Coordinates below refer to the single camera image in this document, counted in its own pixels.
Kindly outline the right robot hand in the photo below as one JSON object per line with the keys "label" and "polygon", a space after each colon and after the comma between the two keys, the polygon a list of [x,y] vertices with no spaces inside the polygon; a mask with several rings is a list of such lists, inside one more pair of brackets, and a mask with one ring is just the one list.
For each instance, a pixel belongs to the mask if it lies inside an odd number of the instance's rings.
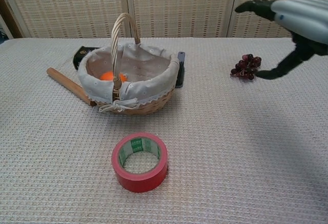
{"label": "right robot hand", "polygon": [[257,72],[259,78],[277,79],[314,55],[327,56],[327,0],[250,0],[235,12],[253,12],[275,22],[290,32],[295,43],[295,50],[276,68]]}

